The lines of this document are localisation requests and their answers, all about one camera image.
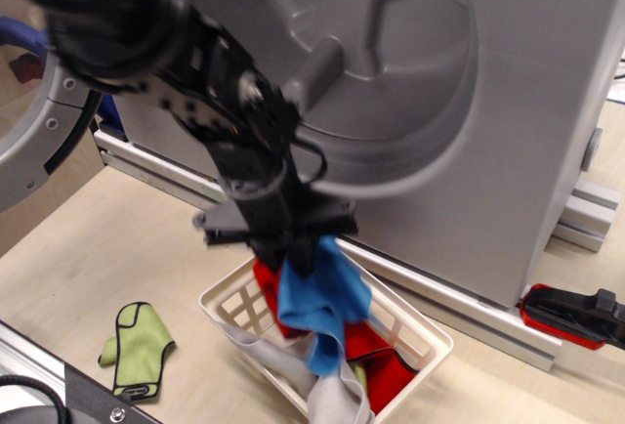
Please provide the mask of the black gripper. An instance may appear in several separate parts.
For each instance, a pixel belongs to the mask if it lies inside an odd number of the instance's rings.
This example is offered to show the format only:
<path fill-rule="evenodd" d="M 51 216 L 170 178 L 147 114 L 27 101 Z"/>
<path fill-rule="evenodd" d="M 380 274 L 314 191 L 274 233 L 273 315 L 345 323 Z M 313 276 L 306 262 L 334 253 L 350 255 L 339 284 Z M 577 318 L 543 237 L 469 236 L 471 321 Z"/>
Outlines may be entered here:
<path fill-rule="evenodd" d="M 287 161 L 268 174 L 247 166 L 222 176 L 220 186 L 229 200 L 196 214 L 193 224 L 207 244 L 243 242 L 270 268 L 289 261 L 308 277 L 322 237 L 358 231 L 353 201 L 315 191 Z"/>

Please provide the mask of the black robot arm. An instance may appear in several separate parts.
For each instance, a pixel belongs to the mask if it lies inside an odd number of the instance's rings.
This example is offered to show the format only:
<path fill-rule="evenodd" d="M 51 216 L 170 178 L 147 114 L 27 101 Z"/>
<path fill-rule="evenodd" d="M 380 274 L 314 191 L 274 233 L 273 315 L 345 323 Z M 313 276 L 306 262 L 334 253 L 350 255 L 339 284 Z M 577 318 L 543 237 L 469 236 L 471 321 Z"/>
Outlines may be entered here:
<path fill-rule="evenodd" d="M 191 0 L 31 0 L 47 61 L 24 117 L 1 140 L 1 205 L 39 190 L 104 95 L 169 112 L 209 152 L 228 202 L 195 218 L 210 244 L 243 242 L 270 269 L 314 270 L 322 237 L 355 233 L 354 204 L 302 181 L 301 115 L 249 53 Z"/>

